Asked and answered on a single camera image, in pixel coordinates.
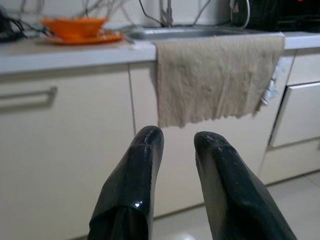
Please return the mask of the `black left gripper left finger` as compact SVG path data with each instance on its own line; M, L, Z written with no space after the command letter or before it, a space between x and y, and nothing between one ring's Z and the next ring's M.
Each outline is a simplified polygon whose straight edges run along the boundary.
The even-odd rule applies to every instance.
M150 240L154 197L164 149L157 126L145 126L130 143L100 191L89 240Z

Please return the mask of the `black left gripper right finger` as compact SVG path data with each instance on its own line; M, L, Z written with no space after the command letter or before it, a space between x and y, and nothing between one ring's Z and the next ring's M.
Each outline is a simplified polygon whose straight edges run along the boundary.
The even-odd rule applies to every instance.
M222 136L194 136L195 162L214 240L295 240L267 187Z

